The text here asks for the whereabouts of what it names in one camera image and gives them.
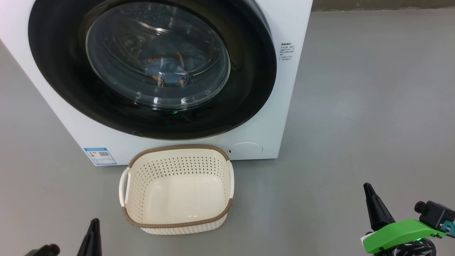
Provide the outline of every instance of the robotic arm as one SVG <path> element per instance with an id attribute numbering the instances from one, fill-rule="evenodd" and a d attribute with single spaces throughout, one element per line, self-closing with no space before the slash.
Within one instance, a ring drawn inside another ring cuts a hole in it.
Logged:
<path id="1" fill-rule="evenodd" d="M 432 201 L 418 202 L 419 220 L 396 222 L 369 183 L 364 184 L 371 229 L 362 237 L 367 253 L 375 256 L 436 256 L 436 247 L 427 237 L 455 238 L 455 211 Z"/>
<path id="2" fill-rule="evenodd" d="M 50 244 L 40 249 L 31 250 L 25 256 L 57 256 L 60 254 L 58 245 Z M 102 256 L 100 220 L 92 219 L 87 234 L 82 240 L 82 244 L 77 252 L 77 256 Z"/>

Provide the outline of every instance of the white washing machine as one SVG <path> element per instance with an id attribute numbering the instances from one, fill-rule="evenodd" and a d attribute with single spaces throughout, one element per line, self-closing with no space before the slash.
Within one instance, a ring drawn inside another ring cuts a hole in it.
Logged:
<path id="1" fill-rule="evenodd" d="M 95 165 L 277 158 L 312 0 L 0 0 L 0 39 Z"/>

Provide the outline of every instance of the energy label sticker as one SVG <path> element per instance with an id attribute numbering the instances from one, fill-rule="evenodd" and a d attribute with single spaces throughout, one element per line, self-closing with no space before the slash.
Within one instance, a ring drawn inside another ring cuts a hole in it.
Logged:
<path id="1" fill-rule="evenodd" d="M 107 148 L 84 148 L 84 150 L 95 165 L 117 164 Z"/>

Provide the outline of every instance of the black door rim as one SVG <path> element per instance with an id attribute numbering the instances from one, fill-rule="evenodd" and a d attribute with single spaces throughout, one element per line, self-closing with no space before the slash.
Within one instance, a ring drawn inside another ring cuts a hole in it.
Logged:
<path id="1" fill-rule="evenodd" d="M 91 69 L 80 44 L 87 14 L 100 6 L 134 2 L 161 3 L 190 12 L 221 37 L 233 71 L 211 101 L 178 113 L 153 110 L 128 101 L 110 89 Z M 276 54 L 267 28 L 243 1 L 210 0 L 37 0 L 29 20 L 29 43 L 41 73 L 74 108 L 113 129 L 155 139 L 211 137 L 232 130 L 253 117 L 270 96 L 276 78 Z"/>

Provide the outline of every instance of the perforated basket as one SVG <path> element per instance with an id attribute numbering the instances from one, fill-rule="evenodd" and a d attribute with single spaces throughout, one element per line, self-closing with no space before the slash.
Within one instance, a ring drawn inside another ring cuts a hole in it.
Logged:
<path id="1" fill-rule="evenodd" d="M 233 195 L 234 171 L 229 157 L 206 145 L 143 151 L 131 160 L 119 184 L 126 220 L 156 235 L 218 228 L 226 219 Z"/>

